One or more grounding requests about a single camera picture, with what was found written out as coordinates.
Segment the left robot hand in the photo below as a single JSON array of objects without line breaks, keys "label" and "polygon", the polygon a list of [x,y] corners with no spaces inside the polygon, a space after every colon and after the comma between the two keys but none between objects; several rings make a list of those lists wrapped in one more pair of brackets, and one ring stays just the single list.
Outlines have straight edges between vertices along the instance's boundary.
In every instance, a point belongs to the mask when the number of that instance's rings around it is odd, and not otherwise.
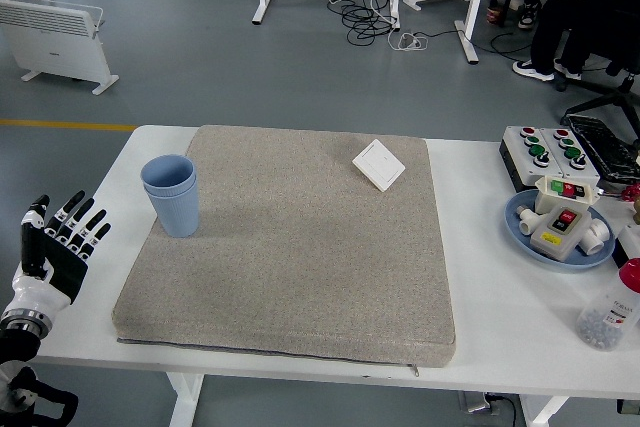
[{"label": "left robot hand", "polygon": [[50,199],[35,200],[21,221],[21,261],[12,281],[13,300],[1,323],[8,328],[52,328],[56,315],[76,300],[88,272],[88,259],[109,233],[104,209],[86,216],[95,200],[75,193],[51,218]]}]

